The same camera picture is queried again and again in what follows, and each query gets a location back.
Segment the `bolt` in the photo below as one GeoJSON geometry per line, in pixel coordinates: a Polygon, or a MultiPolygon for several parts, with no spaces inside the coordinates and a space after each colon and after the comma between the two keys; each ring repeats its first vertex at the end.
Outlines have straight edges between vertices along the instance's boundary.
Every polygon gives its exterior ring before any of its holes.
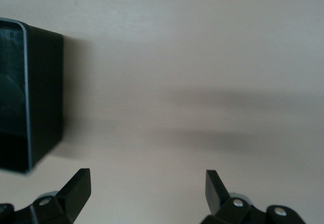
{"type": "Polygon", "coordinates": [[[274,212],[275,212],[277,215],[281,215],[281,216],[286,216],[286,215],[287,215],[287,212],[286,212],[284,209],[280,208],[280,207],[276,207],[276,208],[274,209],[274,212]]]}
{"type": "Polygon", "coordinates": [[[242,206],[244,206],[243,201],[241,201],[241,200],[239,200],[239,199],[235,199],[235,200],[233,200],[233,204],[234,204],[235,206],[237,206],[237,207],[242,207],[242,206]]]}
{"type": "Polygon", "coordinates": [[[46,205],[51,201],[51,197],[46,197],[39,202],[39,205],[46,205]]]}

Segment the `white surface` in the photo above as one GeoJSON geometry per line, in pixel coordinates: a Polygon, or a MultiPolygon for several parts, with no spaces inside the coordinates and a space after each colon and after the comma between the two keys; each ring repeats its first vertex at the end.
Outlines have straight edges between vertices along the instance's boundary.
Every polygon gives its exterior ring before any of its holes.
{"type": "Polygon", "coordinates": [[[65,135],[17,209],[89,167],[76,223],[200,223],[205,170],[229,191],[323,222],[324,0],[0,0],[65,35],[65,135]]]}

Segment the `dark green box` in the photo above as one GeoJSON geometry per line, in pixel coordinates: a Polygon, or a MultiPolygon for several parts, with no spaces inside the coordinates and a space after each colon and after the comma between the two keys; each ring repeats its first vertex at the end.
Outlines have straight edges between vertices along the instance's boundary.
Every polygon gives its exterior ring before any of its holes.
{"type": "Polygon", "coordinates": [[[62,138],[63,36],[0,18],[0,168],[27,172],[62,138]]]}

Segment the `black plastic part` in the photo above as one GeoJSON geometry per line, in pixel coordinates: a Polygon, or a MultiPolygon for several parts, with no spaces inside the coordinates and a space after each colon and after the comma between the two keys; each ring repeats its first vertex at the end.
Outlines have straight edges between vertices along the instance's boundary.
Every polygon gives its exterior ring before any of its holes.
{"type": "Polygon", "coordinates": [[[267,208],[267,215],[274,223],[305,224],[303,219],[294,210],[286,206],[271,205],[267,208]],[[275,208],[283,209],[286,212],[286,215],[276,214],[275,208]]]}
{"type": "Polygon", "coordinates": [[[62,138],[63,36],[0,18],[0,168],[27,172],[62,138]]]}
{"type": "Polygon", "coordinates": [[[73,224],[91,194],[90,170],[80,169],[56,196],[43,196],[14,211],[0,204],[0,224],[73,224]]]}
{"type": "Polygon", "coordinates": [[[214,170],[206,173],[206,200],[212,215],[201,224],[305,224],[288,207],[272,205],[264,213],[244,199],[231,198],[214,170]]]}
{"type": "Polygon", "coordinates": [[[206,200],[212,215],[230,198],[222,180],[215,170],[206,171],[206,200]]]}
{"type": "Polygon", "coordinates": [[[86,168],[80,169],[55,197],[71,222],[74,222],[90,195],[90,170],[86,168]]]}

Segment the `metal screw head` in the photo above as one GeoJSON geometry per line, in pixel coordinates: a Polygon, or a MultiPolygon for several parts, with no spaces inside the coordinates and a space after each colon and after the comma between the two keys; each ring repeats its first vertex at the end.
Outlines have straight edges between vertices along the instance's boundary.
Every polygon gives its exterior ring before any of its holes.
{"type": "Polygon", "coordinates": [[[243,207],[244,204],[243,204],[243,201],[239,200],[239,199],[235,199],[233,200],[233,204],[237,207],[243,207]]]}
{"type": "Polygon", "coordinates": [[[7,208],[7,205],[0,205],[0,213],[4,212],[7,208]]]}
{"type": "Polygon", "coordinates": [[[51,199],[52,199],[51,197],[46,197],[46,198],[42,199],[38,204],[39,205],[46,205],[51,201],[51,199]]]}
{"type": "Polygon", "coordinates": [[[287,215],[287,212],[286,212],[284,209],[280,208],[280,207],[276,207],[276,208],[274,209],[274,212],[275,212],[277,215],[281,215],[281,216],[286,216],[286,215],[287,215]]]}

